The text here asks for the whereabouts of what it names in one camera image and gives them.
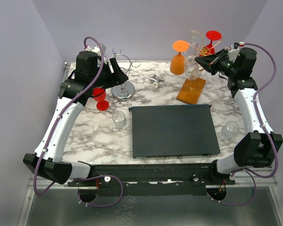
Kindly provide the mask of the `clear textured wine glass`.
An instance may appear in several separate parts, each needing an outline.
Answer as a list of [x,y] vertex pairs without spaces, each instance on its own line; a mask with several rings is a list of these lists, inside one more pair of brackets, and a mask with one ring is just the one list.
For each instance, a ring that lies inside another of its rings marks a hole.
[[188,55],[184,59],[184,73],[187,79],[196,80],[200,77],[199,65],[195,61],[195,56]]

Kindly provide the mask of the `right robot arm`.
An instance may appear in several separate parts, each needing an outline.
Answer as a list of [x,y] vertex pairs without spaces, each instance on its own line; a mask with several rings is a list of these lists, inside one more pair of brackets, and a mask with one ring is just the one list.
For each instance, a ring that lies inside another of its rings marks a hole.
[[260,178],[273,177],[278,171],[278,151],[283,138],[268,124],[258,96],[272,80],[258,88],[251,77],[257,60],[253,47],[255,44],[240,42],[235,43],[231,50],[223,49],[213,55],[195,58],[211,75],[222,73],[228,78],[228,88],[241,111],[246,133],[233,154],[211,163],[207,175],[214,185],[223,181],[225,175],[234,176],[239,171]]

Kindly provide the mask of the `clear ribbed wine glass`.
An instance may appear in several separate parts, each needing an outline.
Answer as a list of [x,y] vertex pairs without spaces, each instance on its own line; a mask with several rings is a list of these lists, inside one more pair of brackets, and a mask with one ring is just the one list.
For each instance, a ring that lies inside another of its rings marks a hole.
[[126,126],[126,116],[122,111],[114,112],[112,115],[112,120],[117,129],[124,129]]

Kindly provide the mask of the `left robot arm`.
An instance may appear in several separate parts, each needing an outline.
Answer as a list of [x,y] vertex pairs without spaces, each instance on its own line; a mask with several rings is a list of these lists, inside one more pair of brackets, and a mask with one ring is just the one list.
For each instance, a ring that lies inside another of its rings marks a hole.
[[95,97],[95,88],[108,89],[121,85],[128,76],[115,58],[100,64],[101,56],[92,51],[81,51],[76,57],[75,70],[60,85],[57,106],[50,125],[33,153],[25,154],[24,165],[38,176],[64,184],[68,179],[79,179],[90,186],[95,181],[91,166],[83,162],[63,162],[65,145],[73,124],[87,100]]

